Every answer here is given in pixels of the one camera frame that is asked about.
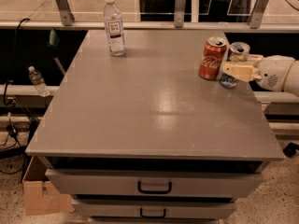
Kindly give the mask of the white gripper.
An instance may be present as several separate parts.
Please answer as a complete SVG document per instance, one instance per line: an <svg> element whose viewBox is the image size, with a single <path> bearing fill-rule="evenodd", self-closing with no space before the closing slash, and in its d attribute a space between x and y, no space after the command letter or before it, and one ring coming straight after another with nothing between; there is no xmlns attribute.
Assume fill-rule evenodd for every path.
<svg viewBox="0 0 299 224"><path fill-rule="evenodd" d="M264 57L259 54L248 56L233 55L230 62L222 66L222 71L238 80L257 84L269 91L295 92L295 59L274 55Z"/></svg>

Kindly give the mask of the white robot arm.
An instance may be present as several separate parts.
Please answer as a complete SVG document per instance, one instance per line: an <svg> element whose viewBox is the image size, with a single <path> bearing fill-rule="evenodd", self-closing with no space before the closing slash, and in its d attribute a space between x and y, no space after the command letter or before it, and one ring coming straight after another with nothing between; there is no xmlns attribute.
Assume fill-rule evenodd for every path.
<svg viewBox="0 0 299 224"><path fill-rule="evenodd" d="M225 62L223 74L250 82L269 91L284 91L299 96L299 61L293 57L250 55L245 62Z"/></svg>

